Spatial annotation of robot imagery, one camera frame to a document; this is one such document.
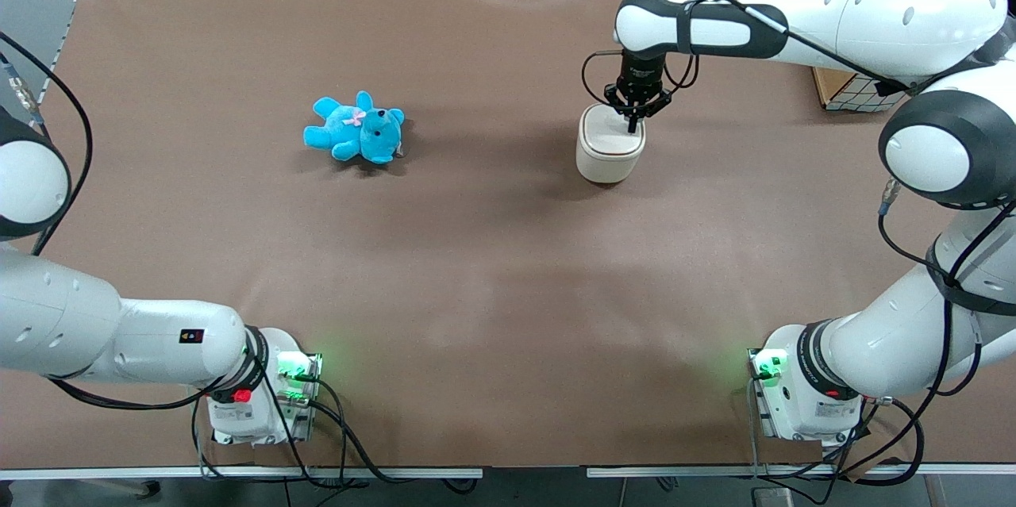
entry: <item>white lid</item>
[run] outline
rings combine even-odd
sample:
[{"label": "white lid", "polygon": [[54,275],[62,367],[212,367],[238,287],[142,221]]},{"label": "white lid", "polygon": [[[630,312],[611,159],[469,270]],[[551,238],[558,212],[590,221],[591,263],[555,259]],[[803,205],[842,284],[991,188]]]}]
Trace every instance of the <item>white lid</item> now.
[{"label": "white lid", "polygon": [[593,105],[586,109],[579,132],[582,146],[605,159],[638,155],[645,145],[645,135],[640,121],[634,134],[628,132],[628,119],[614,109]]}]

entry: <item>warning label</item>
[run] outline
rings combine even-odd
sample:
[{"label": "warning label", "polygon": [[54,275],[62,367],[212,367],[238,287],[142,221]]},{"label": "warning label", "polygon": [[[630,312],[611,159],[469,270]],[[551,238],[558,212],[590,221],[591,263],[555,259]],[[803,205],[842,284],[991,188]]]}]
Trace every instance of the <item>warning label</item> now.
[{"label": "warning label", "polygon": [[845,418],[854,413],[852,402],[817,402],[815,405],[815,416],[818,418]]},{"label": "warning label", "polygon": [[243,422],[254,418],[254,406],[245,403],[236,403],[229,406],[214,406],[212,416],[215,420],[233,420]]}]

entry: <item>green light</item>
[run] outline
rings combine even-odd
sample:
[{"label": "green light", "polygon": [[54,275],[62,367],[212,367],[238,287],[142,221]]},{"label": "green light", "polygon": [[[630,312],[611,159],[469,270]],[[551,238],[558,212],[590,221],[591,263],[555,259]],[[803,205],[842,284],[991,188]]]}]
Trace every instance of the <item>green light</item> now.
[{"label": "green light", "polygon": [[307,372],[310,359],[303,353],[288,351],[278,354],[278,373],[283,376],[299,376]]}]

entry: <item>white container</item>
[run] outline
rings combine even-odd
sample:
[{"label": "white container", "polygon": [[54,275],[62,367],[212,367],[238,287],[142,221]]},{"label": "white container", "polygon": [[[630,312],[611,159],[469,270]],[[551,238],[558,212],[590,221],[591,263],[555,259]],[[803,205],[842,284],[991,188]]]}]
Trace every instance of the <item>white container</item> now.
[{"label": "white container", "polygon": [[589,182],[617,184],[628,178],[644,147],[643,121],[631,134],[628,119],[610,107],[593,105],[578,121],[575,164]]}]

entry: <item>metal frame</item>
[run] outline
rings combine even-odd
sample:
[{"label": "metal frame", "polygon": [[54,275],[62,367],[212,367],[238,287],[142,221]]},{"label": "metal frame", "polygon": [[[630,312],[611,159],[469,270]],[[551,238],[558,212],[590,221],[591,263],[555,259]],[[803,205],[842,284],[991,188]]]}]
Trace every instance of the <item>metal frame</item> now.
[{"label": "metal frame", "polygon": [[[869,476],[898,476],[907,465],[877,465]],[[801,465],[759,465],[758,474],[785,476]],[[830,474],[832,465],[819,465],[815,474]],[[1016,476],[1016,463],[923,463],[917,467],[922,476]],[[731,478],[754,474],[751,465],[676,465],[651,467],[587,467],[587,478]]]},{"label": "metal frame", "polygon": [[[215,467],[229,478],[301,478],[299,467],[223,466]],[[308,467],[314,478],[337,479],[338,468]],[[393,467],[381,469],[385,476],[419,480],[480,480],[481,467]],[[57,469],[0,469],[0,481],[40,480],[154,480],[173,478],[201,478],[207,469],[192,467],[76,467]],[[360,467],[345,467],[345,478],[369,480],[374,476]]]}]

